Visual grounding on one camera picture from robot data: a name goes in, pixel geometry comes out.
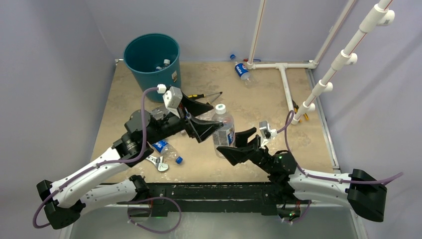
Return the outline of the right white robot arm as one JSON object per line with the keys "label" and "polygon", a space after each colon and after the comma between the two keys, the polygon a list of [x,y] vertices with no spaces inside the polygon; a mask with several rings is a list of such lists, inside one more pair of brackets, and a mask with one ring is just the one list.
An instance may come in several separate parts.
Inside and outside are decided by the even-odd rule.
{"label": "right white robot arm", "polygon": [[248,138],[256,128],[235,134],[235,146],[218,146],[216,149],[235,166],[252,162],[268,175],[275,185],[276,196],[284,202],[321,201],[352,209],[357,215],[383,222],[387,188],[383,182],[360,169],[352,173],[324,173],[303,169],[288,150],[271,155],[268,141],[275,138],[276,130],[267,126],[260,129],[251,141]]}

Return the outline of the Pepsi bottle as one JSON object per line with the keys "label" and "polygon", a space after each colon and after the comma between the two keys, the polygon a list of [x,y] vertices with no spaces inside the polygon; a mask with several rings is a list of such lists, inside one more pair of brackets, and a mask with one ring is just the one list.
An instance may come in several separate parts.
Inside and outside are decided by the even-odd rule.
{"label": "Pepsi bottle", "polygon": [[240,62],[234,54],[230,55],[230,60],[234,63],[234,70],[238,77],[240,78],[241,82],[243,82],[247,87],[256,86],[255,78],[246,68],[243,62]]}
{"label": "Pepsi bottle", "polygon": [[181,164],[183,162],[183,158],[180,156],[178,151],[166,140],[160,140],[152,144],[152,146],[161,156],[163,156],[164,159],[175,161],[177,164]]}

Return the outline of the white label crushed bottle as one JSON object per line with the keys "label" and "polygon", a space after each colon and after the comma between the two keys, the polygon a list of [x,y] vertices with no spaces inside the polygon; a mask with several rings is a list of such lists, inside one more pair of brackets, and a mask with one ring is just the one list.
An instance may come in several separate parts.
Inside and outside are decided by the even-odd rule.
{"label": "white label crushed bottle", "polygon": [[223,123],[223,127],[213,133],[212,139],[216,155],[219,158],[224,158],[224,156],[217,150],[217,147],[235,146],[234,118],[232,114],[227,111],[226,105],[218,104],[215,106],[215,112],[211,120]]}

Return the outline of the long clear bottle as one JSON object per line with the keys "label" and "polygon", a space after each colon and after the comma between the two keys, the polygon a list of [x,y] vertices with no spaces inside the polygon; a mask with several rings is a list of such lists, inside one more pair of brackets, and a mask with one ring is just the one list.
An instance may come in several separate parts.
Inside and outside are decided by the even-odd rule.
{"label": "long clear bottle", "polygon": [[164,59],[162,68],[165,69],[171,64],[169,59]]}

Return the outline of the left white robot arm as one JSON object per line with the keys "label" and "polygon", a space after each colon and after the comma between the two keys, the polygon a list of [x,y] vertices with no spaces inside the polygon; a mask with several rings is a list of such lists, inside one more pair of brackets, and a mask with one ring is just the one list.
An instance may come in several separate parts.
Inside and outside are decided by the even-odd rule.
{"label": "left white robot arm", "polygon": [[38,210],[45,213],[47,225],[62,229],[100,207],[144,203],[150,198],[150,189],[142,176],[110,185],[105,180],[147,159],[153,153],[152,145],[161,140],[186,131],[189,137],[203,142],[223,126],[219,121],[199,119],[211,105],[185,95],[169,98],[169,107],[159,119],[144,108],[134,111],[125,123],[126,132],[97,159],[60,180],[39,182],[36,188],[42,204]]}

